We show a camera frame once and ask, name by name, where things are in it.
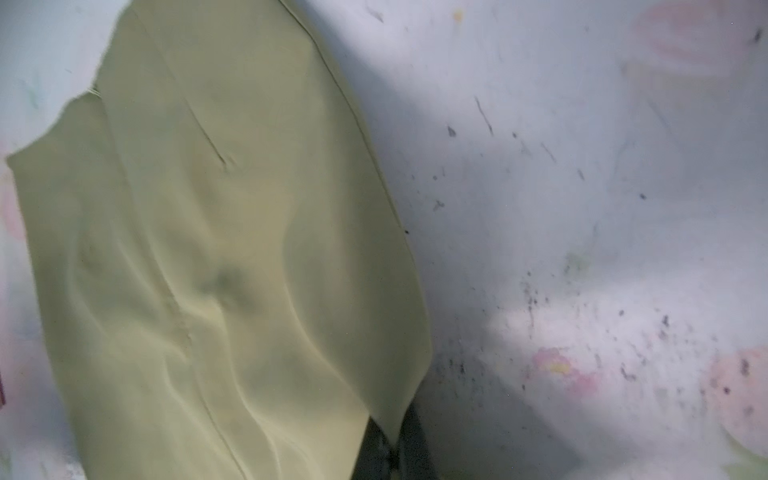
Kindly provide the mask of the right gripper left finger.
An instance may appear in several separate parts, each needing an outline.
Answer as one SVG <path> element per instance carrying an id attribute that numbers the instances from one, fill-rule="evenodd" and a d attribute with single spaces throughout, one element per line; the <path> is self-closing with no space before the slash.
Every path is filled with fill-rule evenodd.
<path id="1" fill-rule="evenodd" d="M 370 418 L 360 444 L 351 480 L 390 480 L 392 448 L 378 424 Z"/>

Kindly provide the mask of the olive green skirt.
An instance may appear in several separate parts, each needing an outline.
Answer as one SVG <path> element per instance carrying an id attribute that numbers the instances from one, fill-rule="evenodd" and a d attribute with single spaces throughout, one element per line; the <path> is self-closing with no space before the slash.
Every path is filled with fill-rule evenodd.
<path id="1" fill-rule="evenodd" d="M 431 361 L 365 124 L 291 1 L 134 1 L 8 160 L 90 479 L 351 479 Z"/>

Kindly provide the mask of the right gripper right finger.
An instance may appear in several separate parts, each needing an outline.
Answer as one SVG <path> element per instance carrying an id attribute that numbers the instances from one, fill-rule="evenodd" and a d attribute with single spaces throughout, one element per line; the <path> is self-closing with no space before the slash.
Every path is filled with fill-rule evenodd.
<path id="1" fill-rule="evenodd" d="M 438 480 L 414 404 L 406 410 L 397 441 L 396 471 L 402 480 Z"/>

